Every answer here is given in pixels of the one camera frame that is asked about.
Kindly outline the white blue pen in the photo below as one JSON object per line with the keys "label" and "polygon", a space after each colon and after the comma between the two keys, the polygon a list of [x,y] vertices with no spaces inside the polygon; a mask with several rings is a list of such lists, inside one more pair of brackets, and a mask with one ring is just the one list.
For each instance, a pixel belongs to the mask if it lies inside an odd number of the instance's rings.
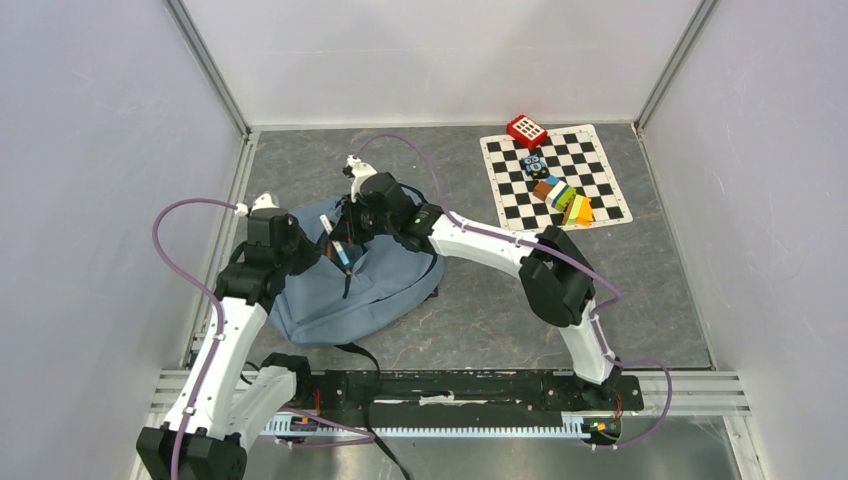
{"label": "white blue pen", "polygon": [[334,240],[332,238],[332,232],[334,229],[334,225],[328,218],[326,214],[322,214],[319,217],[321,225],[323,226],[325,233],[327,234],[327,242],[325,246],[325,255],[328,259],[334,261],[339,268],[346,272],[350,272],[351,269],[351,260],[347,255],[342,243],[338,240]]}

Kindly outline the blue student backpack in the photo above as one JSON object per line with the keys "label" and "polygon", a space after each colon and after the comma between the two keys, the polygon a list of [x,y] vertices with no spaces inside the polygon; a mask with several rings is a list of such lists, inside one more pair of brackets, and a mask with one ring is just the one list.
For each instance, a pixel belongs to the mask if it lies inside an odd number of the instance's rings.
{"label": "blue student backpack", "polygon": [[328,198],[297,207],[291,214],[308,240],[321,251],[317,263],[289,276],[276,296],[268,322],[290,343],[300,347],[335,347],[369,358],[375,366],[369,400],[381,380],[379,361],[356,344],[411,312],[431,295],[446,269],[445,259],[405,249],[389,235],[362,246],[346,246],[343,264],[323,219],[341,219],[341,200]]}

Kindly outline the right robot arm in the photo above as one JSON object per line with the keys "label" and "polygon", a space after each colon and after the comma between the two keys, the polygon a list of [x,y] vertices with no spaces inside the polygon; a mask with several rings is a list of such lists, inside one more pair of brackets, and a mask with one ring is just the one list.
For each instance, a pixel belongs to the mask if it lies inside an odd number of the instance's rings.
{"label": "right robot arm", "polygon": [[469,260],[518,279],[532,312],[554,326],[573,362],[580,400],[602,408],[618,393],[621,368],[599,322],[595,286],[601,280],[558,227],[512,232],[415,202],[388,172],[346,166],[351,189],[331,239],[363,245],[390,236],[405,249]]}

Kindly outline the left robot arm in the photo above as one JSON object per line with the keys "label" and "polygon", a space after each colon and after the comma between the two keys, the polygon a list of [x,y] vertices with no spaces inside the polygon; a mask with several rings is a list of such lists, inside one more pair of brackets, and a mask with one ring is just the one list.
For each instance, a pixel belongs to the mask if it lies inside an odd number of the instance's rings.
{"label": "left robot arm", "polygon": [[285,280],[319,260],[299,221],[281,208],[248,213],[248,235],[205,289],[213,316],[177,400],[158,427],[141,430],[136,449],[153,479],[241,479],[252,444],[287,404],[314,394],[308,360],[271,354],[241,395],[247,353]]}

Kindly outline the blue robot toy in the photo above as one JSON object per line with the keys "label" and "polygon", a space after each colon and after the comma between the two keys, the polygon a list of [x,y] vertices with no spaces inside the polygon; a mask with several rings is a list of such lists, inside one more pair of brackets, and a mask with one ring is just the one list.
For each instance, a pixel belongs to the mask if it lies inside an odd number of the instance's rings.
{"label": "blue robot toy", "polygon": [[533,180],[544,180],[550,176],[547,163],[543,157],[528,155],[521,160],[525,174]]}

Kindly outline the red calculator toy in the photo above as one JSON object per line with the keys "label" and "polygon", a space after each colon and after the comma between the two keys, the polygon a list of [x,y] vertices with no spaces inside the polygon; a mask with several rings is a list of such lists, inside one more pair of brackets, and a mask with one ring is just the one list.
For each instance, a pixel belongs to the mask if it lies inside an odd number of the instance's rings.
{"label": "red calculator toy", "polygon": [[507,123],[506,133],[530,151],[541,146],[549,136],[545,128],[524,114]]}

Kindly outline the colourful block stack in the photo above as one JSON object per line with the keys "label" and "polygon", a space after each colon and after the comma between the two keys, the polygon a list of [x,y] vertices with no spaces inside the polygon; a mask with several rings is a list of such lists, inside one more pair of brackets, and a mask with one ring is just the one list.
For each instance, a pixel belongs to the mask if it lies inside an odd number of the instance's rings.
{"label": "colourful block stack", "polygon": [[558,212],[565,212],[577,196],[577,190],[565,181],[549,176],[536,183],[532,195]]}

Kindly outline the orange yellow block toy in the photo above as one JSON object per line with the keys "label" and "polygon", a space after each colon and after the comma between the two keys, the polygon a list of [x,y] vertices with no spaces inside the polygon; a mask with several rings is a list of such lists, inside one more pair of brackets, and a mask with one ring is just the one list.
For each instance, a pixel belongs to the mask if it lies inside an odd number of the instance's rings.
{"label": "orange yellow block toy", "polygon": [[563,225],[589,227],[593,221],[591,199],[583,195],[575,195],[566,209]]}

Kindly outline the checkered chess board mat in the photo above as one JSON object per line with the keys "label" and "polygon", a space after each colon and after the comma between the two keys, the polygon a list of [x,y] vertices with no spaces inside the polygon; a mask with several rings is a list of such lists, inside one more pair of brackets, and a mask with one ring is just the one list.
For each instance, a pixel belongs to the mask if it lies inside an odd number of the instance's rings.
{"label": "checkered chess board mat", "polygon": [[536,181],[524,168],[524,159],[531,155],[544,162],[550,175],[590,200],[592,228],[633,221],[593,125],[551,129],[546,141],[533,152],[507,134],[483,137],[479,144],[502,228],[541,231],[563,224],[561,212],[533,195]]}

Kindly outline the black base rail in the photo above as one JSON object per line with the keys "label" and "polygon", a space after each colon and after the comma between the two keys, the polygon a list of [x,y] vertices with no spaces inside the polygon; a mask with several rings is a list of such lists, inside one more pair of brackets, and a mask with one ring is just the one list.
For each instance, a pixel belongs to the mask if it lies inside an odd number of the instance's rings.
{"label": "black base rail", "polygon": [[562,415],[611,415],[645,407],[633,375],[611,393],[555,370],[326,370],[287,407],[350,427],[555,427]]}

